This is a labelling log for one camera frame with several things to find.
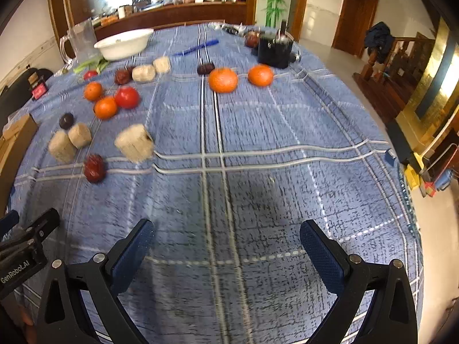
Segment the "wooden counter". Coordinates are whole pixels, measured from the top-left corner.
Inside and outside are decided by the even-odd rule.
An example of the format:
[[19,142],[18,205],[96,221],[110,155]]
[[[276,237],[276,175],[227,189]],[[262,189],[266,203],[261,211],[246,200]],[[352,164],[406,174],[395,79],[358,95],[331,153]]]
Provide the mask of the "wooden counter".
[[145,12],[135,13],[104,27],[97,27],[97,40],[121,32],[139,28],[167,28],[183,24],[225,21],[231,24],[246,24],[247,4],[237,3],[191,3],[167,5]]

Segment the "tangerine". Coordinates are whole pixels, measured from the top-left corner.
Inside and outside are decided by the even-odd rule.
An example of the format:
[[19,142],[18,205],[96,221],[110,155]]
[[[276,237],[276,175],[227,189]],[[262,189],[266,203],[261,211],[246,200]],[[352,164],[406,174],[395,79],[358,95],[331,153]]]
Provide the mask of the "tangerine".
[[274,73],[265,64],[253,66],[247,73],[249,81],[257,87],[267,87],[274,79]]
[[94,106],[95,115],[102,120],[109,119],[116,114],[118,106],[114,97],[104,97]]
[[102,88],[102,85],[97,81],[90,82],[86,85],[83,92],[84,97],[88,101],[97,101],[103,94],[104,88]]
[[236,73],[228,67],[216,68],[209,75],[209,86],[217,93],[231,93],[237,81]]

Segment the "table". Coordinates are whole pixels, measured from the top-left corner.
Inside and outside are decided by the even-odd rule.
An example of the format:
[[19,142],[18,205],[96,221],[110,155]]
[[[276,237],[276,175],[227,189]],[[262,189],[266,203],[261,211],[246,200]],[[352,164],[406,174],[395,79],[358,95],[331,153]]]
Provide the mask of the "table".
[[[403,176],[385,162],[389,144],[368,112],[316,56],[302,50],[301,63],[275,69],[273,84],[258,88],[246,78],[256,58],[242,38],[207,25],[180,26],[156,31],[145,51],[110,64],[97,80],[113,94],[117,68],[211,39],[219,45],[172,57],[169,74],[133,84],[139,107],[107,121],[94,117],[78,76],[51,78],[49,93],[15,117],[30,112],[40,123],[12,196],[21,225],[56,208],[62,225],[44,250],[51,260],[72,263],[107,252],[140,218],[152,220],[154,248],[120,295],[150,343],[304,343],[335,299],[301,248],[306,219],[366,261],[401,259],[420,322],[422,251]],[[215,94],[197,75],[207,61],[239,74],[233,93]],[[93,141],[62,165],[46,145],[67,111],[88,124]],[[155,142],[155,156],[141,164],[113,144],[134,123]],[[82,175],[90,153],[107,161],[98,185]],[[35,316],[45,275],[17,290]],[[356,335],[370,299],[367,293],[346,340]]]

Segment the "cardboard box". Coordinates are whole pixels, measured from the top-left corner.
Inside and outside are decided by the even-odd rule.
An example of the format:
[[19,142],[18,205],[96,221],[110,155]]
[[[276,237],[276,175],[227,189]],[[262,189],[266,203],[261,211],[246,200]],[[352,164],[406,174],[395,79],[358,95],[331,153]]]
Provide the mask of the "cardboard box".
[[0,137],[0,218],[6,211],[17,170],[37,129],[37,124],[27,114]]

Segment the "bottle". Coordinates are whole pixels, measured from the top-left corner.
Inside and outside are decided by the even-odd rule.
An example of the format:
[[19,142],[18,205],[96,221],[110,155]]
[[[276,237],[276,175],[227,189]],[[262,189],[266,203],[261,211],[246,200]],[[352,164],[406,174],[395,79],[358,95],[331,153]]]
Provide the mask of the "bottle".
[[28,78],[28,82],[30,83],[33,100],[40,98],[48,91],[46,83],[43,81],[43,77],[39,78],[36,72]]

